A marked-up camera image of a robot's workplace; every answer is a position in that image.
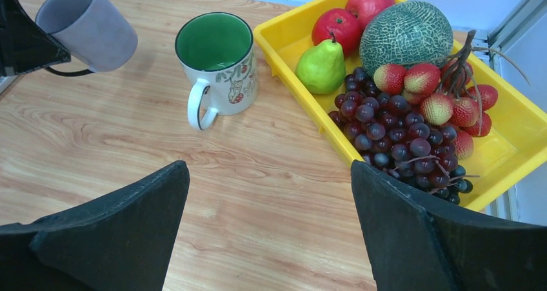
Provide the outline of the mauve mug black handle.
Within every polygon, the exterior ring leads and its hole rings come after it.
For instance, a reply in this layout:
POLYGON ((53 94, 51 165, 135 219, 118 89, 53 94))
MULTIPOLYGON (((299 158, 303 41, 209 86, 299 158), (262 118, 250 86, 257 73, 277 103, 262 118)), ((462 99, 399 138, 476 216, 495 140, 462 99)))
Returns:
POLYGON ((88 65, 77 72, 45 68, 64 77, 118 69, 131 59, 138 45, 134 28, 109 0, 46 0, 35 23, 88 65))

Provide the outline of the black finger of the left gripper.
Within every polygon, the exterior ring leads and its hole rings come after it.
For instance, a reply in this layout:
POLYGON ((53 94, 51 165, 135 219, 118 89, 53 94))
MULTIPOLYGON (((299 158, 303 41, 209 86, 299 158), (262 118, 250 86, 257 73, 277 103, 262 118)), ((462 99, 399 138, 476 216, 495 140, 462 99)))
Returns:
POLYGON ((16 76, 45 69, 70 77, 52 65, 71 61, 70 52, 44 32, 18 0, 1 0, 1 75, 16 76))

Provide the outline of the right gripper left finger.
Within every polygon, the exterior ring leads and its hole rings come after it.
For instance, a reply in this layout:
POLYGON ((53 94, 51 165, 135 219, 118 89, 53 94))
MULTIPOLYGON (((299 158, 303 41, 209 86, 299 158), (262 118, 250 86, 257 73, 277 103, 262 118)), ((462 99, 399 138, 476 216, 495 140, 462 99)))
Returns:
POLYGON ((33 223, 1 227, 2 290, 161 290, 190 186, 175 161, 33 223))

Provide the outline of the cream floral mug green inside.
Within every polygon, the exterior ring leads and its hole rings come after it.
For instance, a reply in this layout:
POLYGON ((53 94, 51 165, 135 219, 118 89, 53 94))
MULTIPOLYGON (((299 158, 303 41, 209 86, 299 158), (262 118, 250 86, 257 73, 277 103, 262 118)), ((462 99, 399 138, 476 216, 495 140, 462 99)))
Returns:
POLYGON ((192 84, 187 118, 196 130, 217 116, 245 111, 258 94, 252 29, 242 18, 210 12, 185 23, 175 38, 175 54, 192 84))

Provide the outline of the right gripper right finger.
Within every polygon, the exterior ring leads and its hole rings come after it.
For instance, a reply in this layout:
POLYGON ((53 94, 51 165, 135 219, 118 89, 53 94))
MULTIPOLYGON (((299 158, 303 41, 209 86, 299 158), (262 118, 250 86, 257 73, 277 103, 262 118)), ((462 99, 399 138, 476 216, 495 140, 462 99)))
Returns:
POLYGON ((352 192, 379 290, 545 290, 546 227, 488 216, 362 161, 352 192))

